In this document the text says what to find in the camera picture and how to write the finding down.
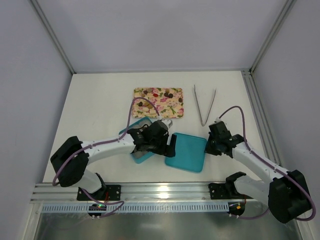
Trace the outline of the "teal box lid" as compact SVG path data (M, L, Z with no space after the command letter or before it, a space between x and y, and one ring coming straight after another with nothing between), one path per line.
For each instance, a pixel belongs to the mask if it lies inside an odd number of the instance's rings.
M179 132L174 134L176 135L175 156L166 157L164 163L175 169L200 173L204 167L207 140Z

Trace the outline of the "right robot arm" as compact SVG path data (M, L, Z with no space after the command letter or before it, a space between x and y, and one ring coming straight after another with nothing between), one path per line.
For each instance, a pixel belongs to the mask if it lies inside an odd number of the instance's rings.
M259 180L238 171L224 183L209 184L212 199L238 199L250 197L266 205L272 215L285 224L307 211L315 216L313 203L304 175L289 171L266 157L259 156L245 137L232 135L223 121L209 126L205 153L213 156L226 155L249 168Z

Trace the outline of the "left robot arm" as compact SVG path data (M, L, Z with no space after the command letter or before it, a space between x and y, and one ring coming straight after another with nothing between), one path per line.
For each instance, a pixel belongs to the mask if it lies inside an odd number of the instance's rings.
M77 136L69 137L50 158L55 171L53 186L75 186L94 194L104 188L100 175L87 170L87 166L94 162L121 154L145 152L175 157L177 135L169 133L172 125L170 119L157 120L100 141L84 142Z

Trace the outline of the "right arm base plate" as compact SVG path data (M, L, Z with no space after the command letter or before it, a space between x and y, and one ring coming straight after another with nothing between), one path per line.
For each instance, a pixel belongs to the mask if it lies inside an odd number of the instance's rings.
M241 199L242 195L236 190L233 183L210 183L208 185L211 200Z

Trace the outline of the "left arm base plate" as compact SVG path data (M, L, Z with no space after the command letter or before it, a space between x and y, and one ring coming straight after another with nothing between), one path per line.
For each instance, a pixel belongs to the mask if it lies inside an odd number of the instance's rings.
M119 184L108 184L102 189L99 189L95 193L89 193L89 195L97 201L119 201L121 199L121 188ZM91 199L84 193L81 188L77 191L77 201L90 201Z

